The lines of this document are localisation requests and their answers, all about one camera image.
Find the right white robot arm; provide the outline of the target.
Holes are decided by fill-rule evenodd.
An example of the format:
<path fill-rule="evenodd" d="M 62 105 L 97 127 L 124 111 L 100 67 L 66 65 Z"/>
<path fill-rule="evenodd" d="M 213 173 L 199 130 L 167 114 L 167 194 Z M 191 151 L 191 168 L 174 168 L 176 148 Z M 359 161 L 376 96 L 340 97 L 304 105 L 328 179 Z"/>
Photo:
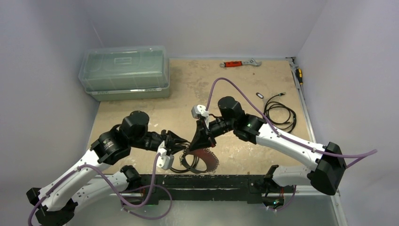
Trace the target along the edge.
<path fill-rule="evenodd" d="M 245 113 L 240 102 L 233 97 L 218 101 L 221 113 L 209 121 L 204 105 L 195 105 L 192 116 L 197 120 L 190 150 L 196 151 L 216 146 L 216 137 L 227 132 L 242 141 L 279 151 L 302 164 L 301 167 L 272 166 L 265 179 L 265 188 L 271 192 L 284 186 L 309 185 L 326 195 L 335 195 L 347 164 L 339 145 L 329 142 L 317 144 L 272 128 L 265 119 Z"/>

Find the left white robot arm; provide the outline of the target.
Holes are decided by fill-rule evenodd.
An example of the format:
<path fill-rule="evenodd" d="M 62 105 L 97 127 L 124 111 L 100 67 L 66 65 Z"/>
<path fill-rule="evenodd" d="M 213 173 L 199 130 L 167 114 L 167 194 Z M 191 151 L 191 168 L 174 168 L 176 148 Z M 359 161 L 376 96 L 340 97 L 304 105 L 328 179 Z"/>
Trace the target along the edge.
<path fill-rule="evenodd" d="M 174 153 L 183 150 L 188 141 L 169 130 L 161 133 L 148 130 L 149 115 L 133 111 L 101 134 L 84 155 L 62 176 L 43 188 L 31 188 L 26 195 L 33 209 L 28 217 L 28 225 L 35 218 L 42 226 L 63 226 L 68 223 L 78 209 L 108 196 L 121 196 L 125 192 L 145 192 L 145 199 L 137 205 L 145 205 L 155 187 L 155 176 L 149 185 L 144 186 L 137 170 L 127 165 L 111 176 L 103 176 L 102 181 L 90 184 L 90 180 L 129 156 L 132 148 L 156 153 L 152 171 L 157 168 L 169 169 Z"/>

